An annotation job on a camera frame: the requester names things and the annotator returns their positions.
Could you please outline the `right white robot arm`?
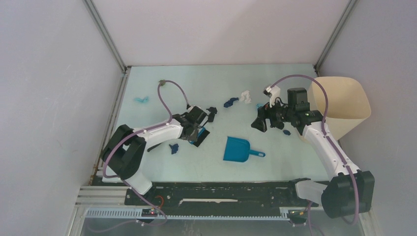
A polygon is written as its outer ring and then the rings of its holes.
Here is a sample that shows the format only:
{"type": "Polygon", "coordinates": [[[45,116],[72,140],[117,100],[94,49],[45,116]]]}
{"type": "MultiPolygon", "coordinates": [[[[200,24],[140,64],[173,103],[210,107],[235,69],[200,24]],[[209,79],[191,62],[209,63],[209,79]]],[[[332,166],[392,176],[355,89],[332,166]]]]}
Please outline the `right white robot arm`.
{"type": "Polygon", "coordinates": [[[251,127],[266,132],[270,128],[283,129],[290,123],[313,147],[325,168],[328,184],[308,178],[297,179],[286,192],[288,203],[300,205],[309,200],[323,207],[330,218],[345,217],[371,210],[375,178],[370,171],[362,171],[342,150],[332,136],[323,115],[311,110],[304,88],[287,90],[288,102],[282,103],[280,88],[268,86],[264,94],[269,102],[257,109],[251,127]]]}

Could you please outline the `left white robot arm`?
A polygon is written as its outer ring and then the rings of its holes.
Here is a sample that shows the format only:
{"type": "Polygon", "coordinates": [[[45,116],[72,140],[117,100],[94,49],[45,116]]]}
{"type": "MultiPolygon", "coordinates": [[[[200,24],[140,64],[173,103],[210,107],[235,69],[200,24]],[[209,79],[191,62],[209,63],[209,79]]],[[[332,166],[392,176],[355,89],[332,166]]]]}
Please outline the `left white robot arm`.
{"type": "Polygon", "coordinates": [[[199,106],[188,106],[183,114],[172,115],[168,121],[148,128],[119,126],[100,154],[104,163],[103,178],[122,181],[137,192],[136,198],[142,204],[153,203],[152,182],[140,167],[144,153],[174,139],[198,147],[209,134],[205,125],[213,122],[216,114],[215,107],[203,110],[199,106]]]}

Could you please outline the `blue dustpan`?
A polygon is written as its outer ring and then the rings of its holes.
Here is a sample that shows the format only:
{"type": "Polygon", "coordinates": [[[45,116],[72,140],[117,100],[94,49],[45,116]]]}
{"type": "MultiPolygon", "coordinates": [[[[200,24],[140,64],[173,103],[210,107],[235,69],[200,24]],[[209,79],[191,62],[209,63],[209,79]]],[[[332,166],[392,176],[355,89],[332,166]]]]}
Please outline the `blue dustpan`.
{"type": "Polygon", "coordinates": [[[250,155],[258,157],[266,156],[264,152],[252,150],[250,142],[246,139],[227,137],[223,161],[246,162],[250,155]]]}

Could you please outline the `blue paper scrap near left arm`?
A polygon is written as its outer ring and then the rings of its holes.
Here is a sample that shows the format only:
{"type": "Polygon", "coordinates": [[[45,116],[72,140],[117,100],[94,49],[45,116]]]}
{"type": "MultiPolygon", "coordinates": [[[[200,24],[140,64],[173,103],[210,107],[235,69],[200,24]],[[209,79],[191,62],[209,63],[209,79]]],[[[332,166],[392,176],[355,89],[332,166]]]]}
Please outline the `blue paper scrap near left arm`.
{"type": "Polygon", "coordinates": [[[179,150],[178,144],[169,144],[169,147],[171,149],[171,154],[176,154],[179,150]]]}

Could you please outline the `blue hand brush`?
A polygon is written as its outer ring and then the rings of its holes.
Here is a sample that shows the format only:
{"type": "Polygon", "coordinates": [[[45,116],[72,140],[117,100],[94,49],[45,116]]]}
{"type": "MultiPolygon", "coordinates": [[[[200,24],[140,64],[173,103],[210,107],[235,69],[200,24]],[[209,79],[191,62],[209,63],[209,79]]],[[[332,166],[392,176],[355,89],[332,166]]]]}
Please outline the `blue hand brush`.
{"type": "Polygon", "coordinates": [[[197,141],[190,141],[189,143],[191,145],[199,147],[209,134],[210,134],[210,132],[208,130],[206,130],[205,127],[202,127],[199,130],[199,133],[198,133],[198,136],[197,136],[197,141]]]}

